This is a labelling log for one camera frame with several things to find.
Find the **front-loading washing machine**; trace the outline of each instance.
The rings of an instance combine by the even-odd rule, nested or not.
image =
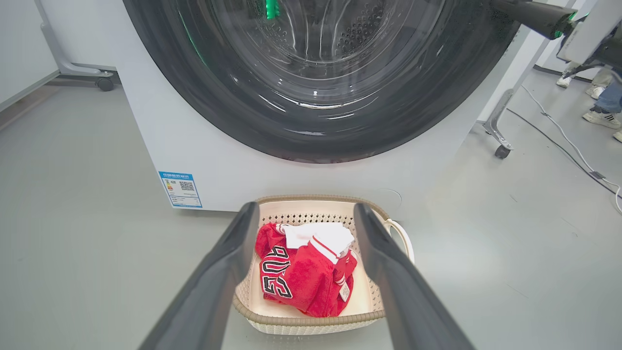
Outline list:
[[[188,209],[338,194],[403,218],[496,103],[525,43],[518,24],[486,1],[115,0],[105,8],[163,195]]]

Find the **plastic laundry basket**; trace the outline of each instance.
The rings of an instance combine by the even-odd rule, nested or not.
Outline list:
[[[259,226],[269,222],[302,225],[309,222],[342,222],[355,237],[352,250],[361,256],[353,218],[356,203],[368,204],[387,231],[393,227],[404,242],[406,255],[413,261],[411,241],[404,229],[387,213],[369,201],[340,196],[276,196],[257,200]],[[327,334],[367,326],[384,317],[378,286],[367,277],[361,259],[356,266],[354,287],[348,306],[338,317],[313,318],[289,305],[264,300],[259,281],[261,259],[254,253],[246,278],[237,286],[233,306],[263,333],[281,335]]]

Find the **sneaker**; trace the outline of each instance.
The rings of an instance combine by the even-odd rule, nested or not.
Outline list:
[[[563,88],[567,88],[570,86],[570,81],[572,80],[572,77],[567,77],[567,78],[559,78],[557,79],[557,81],[555,82],[555,84],[558,87],[563,87]]]
[[[592,97],[594,100],[597,100],[598,97],[600,97],[600,94],[603,93],[603,91],[605,91],[604,87],[592,85],[587,90],[585,90],[585,93]]]
[[[590,123],[606,126],[607,128],[618,129],[620,122],[614,116],[615,114],[594,106],[588,113],[583,115],[583,119]]]

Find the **wall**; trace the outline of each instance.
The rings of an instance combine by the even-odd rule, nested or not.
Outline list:
[[[32,0],[0,1],[0,110],[58,70]]]
[[[113,69],[99,0],[41,0],[58,42],[71,63]]]

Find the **caster wheel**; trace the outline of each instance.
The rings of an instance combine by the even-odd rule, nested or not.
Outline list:
[[[97,85],[97,87],[100,88],[101,91],[110,91],[114,89],[113,81],[108,78],[99,78],[95,82],[95,85]]]
[[[497,148],[496,152],[494,152],[494,156],[497,158],[501,158],[501,159],[505,159],[508,154],[509,154],[509,149],[503,147],[503,146],[499,146],[499,148]]]

